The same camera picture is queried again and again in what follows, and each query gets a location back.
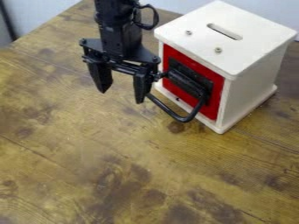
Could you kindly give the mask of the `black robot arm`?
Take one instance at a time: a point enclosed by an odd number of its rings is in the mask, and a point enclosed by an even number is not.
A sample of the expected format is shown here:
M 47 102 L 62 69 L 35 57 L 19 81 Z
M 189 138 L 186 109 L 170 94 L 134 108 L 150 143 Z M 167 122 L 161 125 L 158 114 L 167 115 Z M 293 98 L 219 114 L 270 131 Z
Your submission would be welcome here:
M 135 102 L 141 104 L 159 77 L 161 57 L 143 46 L 143 30 L 157 27 L 158 11 L 139 0 L 95 0 L 95 8 L 101 38 L 79 41 L 83 61 L 101 93 L 106 93 L 114 83 L 114 71 L 133 75 Z

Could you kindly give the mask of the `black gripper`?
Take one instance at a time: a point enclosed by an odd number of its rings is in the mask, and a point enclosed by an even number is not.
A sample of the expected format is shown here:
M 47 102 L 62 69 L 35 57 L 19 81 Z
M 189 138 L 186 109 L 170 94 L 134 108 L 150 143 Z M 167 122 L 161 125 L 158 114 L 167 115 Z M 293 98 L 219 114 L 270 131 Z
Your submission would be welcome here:
M 101 38 L 83 38 L 83 61 L 97 84 L 98 91 L 106 93 L 114 83 L 113 71 L 134 75 L 135 102 L 145 102 L 151 92 L 154 77 L 158 76 L 158 65 L 162 60 L 143 45 L 143 30 L 153 30 L 158 21 L 151 24 L 127 22 L 109 25 L 99 23 Z

